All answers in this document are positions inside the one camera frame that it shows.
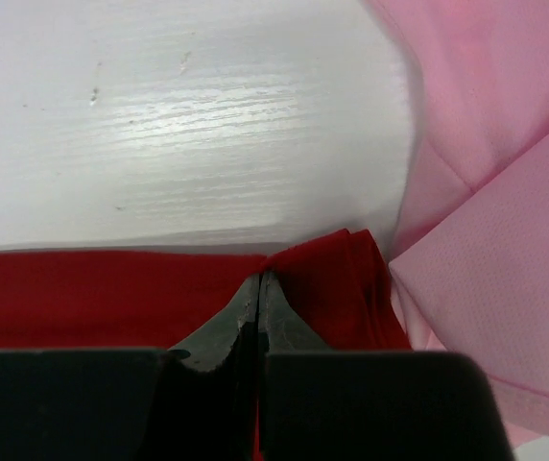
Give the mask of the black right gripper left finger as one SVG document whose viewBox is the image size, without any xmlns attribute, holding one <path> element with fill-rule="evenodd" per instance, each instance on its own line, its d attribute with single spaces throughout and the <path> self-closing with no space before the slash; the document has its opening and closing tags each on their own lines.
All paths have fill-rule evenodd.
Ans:
<svg viewBox="0 0 549 461">
<path fill-rule="evenodd" d="M 170 349 L 0 350 L 0 460 L 249 460 L 259 276 Z"/>
</svg>

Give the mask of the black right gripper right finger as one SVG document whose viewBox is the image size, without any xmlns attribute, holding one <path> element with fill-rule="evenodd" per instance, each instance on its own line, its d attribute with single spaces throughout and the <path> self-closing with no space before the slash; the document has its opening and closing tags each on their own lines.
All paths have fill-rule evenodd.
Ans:
<svg viewBox="0 0 549 461">
<path fill-rule="evenodd" d="M 451 352 L 341 352 L 259 292 L 259 448 L 267 460 L 511 460 L 484 372 Z"/>
</svg>

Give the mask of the dark red t shirt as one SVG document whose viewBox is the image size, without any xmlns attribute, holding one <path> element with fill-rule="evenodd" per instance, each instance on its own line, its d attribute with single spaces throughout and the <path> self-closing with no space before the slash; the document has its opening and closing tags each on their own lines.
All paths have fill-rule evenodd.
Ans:
<svg viewBox="0 0 549 461">
<path fill-rule="evenodd" d="M 340 230 L 270 256 L 0 253 L 0 350 L 170 349 L 267 273 L 331 349 L 409 348 L 371 234 Z M 262 355 L 257 316 L 254 433 Z"/>
</svg>

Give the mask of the pink t shirt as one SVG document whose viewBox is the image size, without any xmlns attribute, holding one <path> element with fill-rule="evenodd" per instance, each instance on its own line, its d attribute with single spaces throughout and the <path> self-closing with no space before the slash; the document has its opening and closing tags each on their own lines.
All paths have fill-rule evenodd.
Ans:
<svg viewBox="0 0 549 461">
<path fill-rule="evenodd" d="M 549 1 L 377 1 L 422 78 L 390 270 L 412 347 L 489 376 L 549 436 Z"/>
</svg>

